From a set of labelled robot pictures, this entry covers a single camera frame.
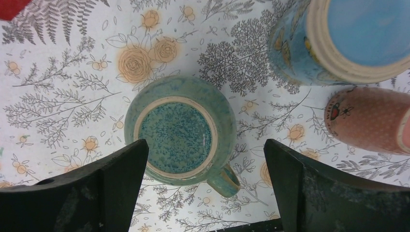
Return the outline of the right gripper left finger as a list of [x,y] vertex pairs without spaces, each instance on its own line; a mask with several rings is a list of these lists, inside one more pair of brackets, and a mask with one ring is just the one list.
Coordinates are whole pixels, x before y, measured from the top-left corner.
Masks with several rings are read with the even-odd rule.
[[0,190],[3,232],[126,232],[148,158],[144,139],[34,185]]

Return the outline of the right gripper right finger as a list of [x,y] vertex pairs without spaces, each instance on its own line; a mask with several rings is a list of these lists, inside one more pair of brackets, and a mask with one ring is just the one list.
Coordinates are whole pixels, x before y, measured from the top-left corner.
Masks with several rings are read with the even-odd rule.
[[409,231],[409,188],[354,176],[273,139],[264,155],[284,231]]

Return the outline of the green ceramic mug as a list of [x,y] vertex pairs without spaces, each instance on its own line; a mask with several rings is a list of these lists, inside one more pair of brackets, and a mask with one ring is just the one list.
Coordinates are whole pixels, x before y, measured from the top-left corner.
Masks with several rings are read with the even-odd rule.
[[147,142],[146,174],[161,183],[206,182],[226,198],[240,190],[229,165],[235,115],[226,97],[208,81],[172,75],[148,84],[127,110],[124,137],[127,144]]

